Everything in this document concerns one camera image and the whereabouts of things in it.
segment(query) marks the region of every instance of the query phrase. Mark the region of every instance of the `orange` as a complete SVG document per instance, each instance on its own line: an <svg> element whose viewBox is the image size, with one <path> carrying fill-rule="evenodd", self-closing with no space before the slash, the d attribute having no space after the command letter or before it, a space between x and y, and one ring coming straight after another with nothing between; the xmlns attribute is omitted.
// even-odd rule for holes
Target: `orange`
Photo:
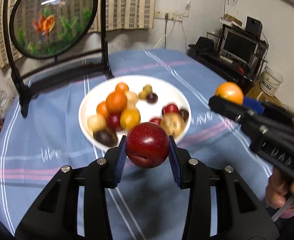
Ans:
<svg viewBox="0 0 294 240"><path fill-rule="evenodd" d="M110 114L122 112L127 106L127 96L124 92L115 91L106 98L106 107Z"/></svg>
<svg viewBox="0 0 294 240"><path fill-rule="evenodd" d="M108 118L109 112L106 107L106 101L103 101L97 105L96 112L97 112L97 114L101 114L102 116L104 116L105 119Z"/></svg>
<svg viewBox="0 0 294 240"><path fill-rule="evenodd" d="M121 128L129 131L140 123L140 112L138 109L125 109L120 116Z"/></svg>
<svg viewBox="0 0 294 240"><path fill-rule="evenodd" d="M216 89L215 96L220 96L223 99L226 99L238 105L242 105L243 103L243 92L241 88L232 82L221 84Z"/></svg>
<svg viewBox="0 0 294 240"><path fill-rule="evenodd" d="M118 83L115 87L115 92L120 92L120 91L122 91L124 93L128 92L129 91L128 85L124 82Z"/></svg>

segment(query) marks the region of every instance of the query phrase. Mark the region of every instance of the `round frame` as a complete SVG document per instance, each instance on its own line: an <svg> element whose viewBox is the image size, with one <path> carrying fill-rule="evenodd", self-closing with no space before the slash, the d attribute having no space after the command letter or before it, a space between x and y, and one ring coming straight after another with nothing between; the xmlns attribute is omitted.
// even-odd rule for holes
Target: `round frame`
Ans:
<svg viewBox="0 0 294 240"><path fill-rule="evenodd" d="M68 51L70 48L72 48L74 45L76 45L89 31L92 23L95 20L96 14L97 14L97 10L98 10L98 0L93 0L93 8L92 8L92 13L91 13L91 17L89 19L88 25L86 26L86 28L84 29L84 31L82 32L82 34L76 39L74 40L71 44L69 44L68 46L65 47L64 50L60 51L59 53L50 55L50 56L46 56L46 55L42 55L42 56L37 56L37 55L32 55L29 53L26 53L26 51L21 51L19 49L20 45L18 44L16 37L15 37L15 33L14 33L14 19L15 19L15 14L17 11L17 8L20 4L21 0L17 0L14 4L13 10L10 14L10 19L9 19L9 35L10 35L10 39L12 41L12 43L14 44L15 48L21 53L23 54L25 57L28 58L35 58L35 59L45 59L45 58L52 58L52 57L57 57L58 55Z"/></svg>

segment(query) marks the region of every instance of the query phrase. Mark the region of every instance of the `blue tablecloth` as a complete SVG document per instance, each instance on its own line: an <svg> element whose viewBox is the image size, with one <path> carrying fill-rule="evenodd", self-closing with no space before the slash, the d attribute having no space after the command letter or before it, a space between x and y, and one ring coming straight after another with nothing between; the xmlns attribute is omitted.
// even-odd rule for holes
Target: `blue tablecloth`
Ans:
<svg viewBox="0 0 294 240"><path fill-rule="evenodd" d="M224 82L220 76L173 50L121 51L110 55L110 65L115 76L154 76L181 90L190 103L192 123L179 147L207 166L233 166L258 198L264 197L271 166L249 151L250 141L237 124L208 107L208 99ZM13 103L0 133L0 220L12 234L60 167L87 166L104 155L82 134L78 109L89 90L105 80L104 76L84 77L80 82L40 94L30 102L25 119L18 100ZM80 235L84 234L83 192L82 188ZM180 190L174 183L168 160L154 169L140 169L127 160L118 188L106 192L113 238L181 239L188 196L188 190ZM213 201L211 234L216 230L216 209Z"/></svg>

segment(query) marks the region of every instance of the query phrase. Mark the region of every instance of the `white bucket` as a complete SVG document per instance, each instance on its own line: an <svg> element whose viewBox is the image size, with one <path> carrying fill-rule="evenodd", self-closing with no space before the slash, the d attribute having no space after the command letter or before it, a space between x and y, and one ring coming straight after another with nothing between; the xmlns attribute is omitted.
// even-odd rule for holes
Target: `white bucket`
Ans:
<svg viewBox="0 0 294 240"><path fill-rule="evenodd" d="M283 82L283 76L279 73L272 71L268 66L266 66L265 71L260 82L260 88L267 95L274 96L279 86Z"/></svg>

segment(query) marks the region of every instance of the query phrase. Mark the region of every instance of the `white plate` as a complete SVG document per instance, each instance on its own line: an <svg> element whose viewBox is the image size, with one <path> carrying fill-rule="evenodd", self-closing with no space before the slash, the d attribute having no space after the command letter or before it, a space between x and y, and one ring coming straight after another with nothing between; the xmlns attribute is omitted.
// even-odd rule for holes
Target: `white plate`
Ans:
<svg viewBox="0 0 294 240"><path fill-rule="evenodd" d="M103 83L95 86L84 97L79 107L78 119L79 125L86 136L86 138L96 147L103 151L107 151L109 147L97 142L93 138L92 132L87 126L87 119L93 114L96 114L96 107L99 103L106 100L106 97L115 90L116 85L119 82L125 82L129 86L129 90L135 93L142 91L146 84L152 86L152 90L158 96L158 101L155 104L149 104L146 100L139 100L136 107L140 111L141 122L148 122L152 117L161 118L161 110L169 103L175 103L178 108L184 108L189 111L191 117L190 105L180 90L171 85L170 83L158 78L140 75L121 76L106 80ZM179 143L187 133L191 118L188 118L185 130L175 139L176 143ZM118 140L120 142L123 135L127 135L128 131L117 132Z"/></svg>

